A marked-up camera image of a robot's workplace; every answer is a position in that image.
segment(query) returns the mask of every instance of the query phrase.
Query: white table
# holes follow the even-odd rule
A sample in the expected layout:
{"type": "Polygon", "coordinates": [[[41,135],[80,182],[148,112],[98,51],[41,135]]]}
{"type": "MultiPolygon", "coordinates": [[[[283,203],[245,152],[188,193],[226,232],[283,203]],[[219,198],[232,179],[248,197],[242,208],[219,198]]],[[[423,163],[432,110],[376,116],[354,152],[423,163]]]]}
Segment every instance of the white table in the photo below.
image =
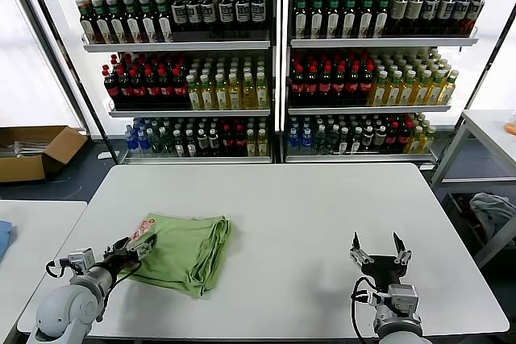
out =
{"type": "MultiPolygon", "coordinates": [[[[504,124],[510,119],[510,110],[465,110],[462,112],[464,122],[457,131],[450,147],[439,163],[439,167],[432,177],[432,188],[437,189],[445,184],[471,184],[478,187],[480,184],[487,189],[496,184],[516,183],[516,136],[504,129],[504,124]],[[444,179],[453,161],[460,153],[461,147],[470,135],[474,135],[487,149],[491,151],[510,172],[510,178],[489,178],[489,179],[444,179]]],[[[496,233],[482,249],[476,253],[475,262],[483,267],[503,247],[516,237],[516,218],[512,218],[506,225],[496,233]]]]}
{"type": "MultiPolygon", "coordinates": [[[[225,215],[235,238],[216,289],[200,300],[122,282],[93,338],[354,338],[349,258],[357,231],[369,254],[394,255],[393,231],[414,254],[425,335],[508,329],[508,321],[432,191],[412,164],[117,166],[61,249],[108,244],[147,213],[225,215]]],[[[28,332],[44,296],[67,280],[45,278],[18,328],[28,332]]],[[[364,336],[374,309],[357,305],[364,336]]]]}
{"type": "Polygon", "coordinates": [[[44,277],[46,263],[85,208],[83,201],[0,201],[0,220],[15,227],[0,261],[0,343],[10,336],[44,277]]]}

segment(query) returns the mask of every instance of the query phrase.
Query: cardboard box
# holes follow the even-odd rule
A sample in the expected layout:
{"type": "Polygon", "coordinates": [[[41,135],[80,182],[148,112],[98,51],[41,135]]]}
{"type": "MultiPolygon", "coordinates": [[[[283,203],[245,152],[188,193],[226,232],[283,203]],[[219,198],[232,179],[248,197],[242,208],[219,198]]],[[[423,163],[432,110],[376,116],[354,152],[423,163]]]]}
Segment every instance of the cardboard box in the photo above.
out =
{"type": "Polygon", "coordinates": [[[68,126],[0,128],[0,146],[18,141],[48,143],[37,156],[0,157],[0,182],[41,180],[59,172],[81,149],[87,138],[68,126]]]}

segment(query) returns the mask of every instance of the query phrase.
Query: green towel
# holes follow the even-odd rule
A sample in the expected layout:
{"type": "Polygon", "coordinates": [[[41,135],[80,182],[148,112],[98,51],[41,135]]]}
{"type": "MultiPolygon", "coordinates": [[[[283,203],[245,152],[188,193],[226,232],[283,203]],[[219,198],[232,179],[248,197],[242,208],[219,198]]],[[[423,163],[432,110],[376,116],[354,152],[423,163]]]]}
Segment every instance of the green towel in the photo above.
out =
{"type": "Polygon", "coordinates": [[[169,218],[150,213],[133,236],[135,245],[153,234],[156,245],[129,278],[192,297],[215,287],[231,234],[225,217],[169,218]]]}

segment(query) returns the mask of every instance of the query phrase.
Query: metal shelf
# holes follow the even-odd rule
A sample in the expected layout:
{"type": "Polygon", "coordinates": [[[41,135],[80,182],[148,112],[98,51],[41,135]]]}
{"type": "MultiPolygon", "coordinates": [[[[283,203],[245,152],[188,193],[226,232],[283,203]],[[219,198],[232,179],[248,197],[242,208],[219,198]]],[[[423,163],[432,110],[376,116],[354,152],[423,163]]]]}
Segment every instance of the metal shelf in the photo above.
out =
{"type": "Polygon", "coordinates": [[[251,110],[116,110],[108,112],[111,117],[262,117],[271,114],[270,109],[251,110]]]}
{"type": "Polygon", "coordinates": [[[198,52],[207,50],[266,50],[270,40],[172,42],[156,44],[85,44],[87,52],[198,52]]]}
{"type": "Polygon", "coordinates": [[[451,106],[347,106],[342,108],[289,108],[289,114],[373,114],[373,113],[414,113],[446,112],[451,106]]]}
{"type": "Polygon", "coordinates": [[[270,156],[257,157],[127,157],[122,164],[270,164],[270,156]]]}
{"type": "Polygon", "coordinates": [[[428,46],[472,46],[478,42],[468,38],[367,38],[367,39],[292,39],[292,48],[424,48],[428,46]]]}
{"type": "Polygon", "coordinates": [[[435,156],[429,154],[394,154],[394,155],[296,155],[287,156],[287,163],[427,163],[435,162],[435,156]]]}

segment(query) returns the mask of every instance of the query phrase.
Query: blue cloth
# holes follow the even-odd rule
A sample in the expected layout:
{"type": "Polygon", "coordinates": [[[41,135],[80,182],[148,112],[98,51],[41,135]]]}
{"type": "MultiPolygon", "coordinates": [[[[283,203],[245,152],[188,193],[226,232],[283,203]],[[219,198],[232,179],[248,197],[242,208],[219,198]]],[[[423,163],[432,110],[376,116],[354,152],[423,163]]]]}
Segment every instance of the blue cloth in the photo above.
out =
{"type": "Polygon", "coordinates": [[[9,246],[9,234],[11,230],[13,230],[12,223],[0,221],[0,261],[7,250],[7,246],[9,246]]]}

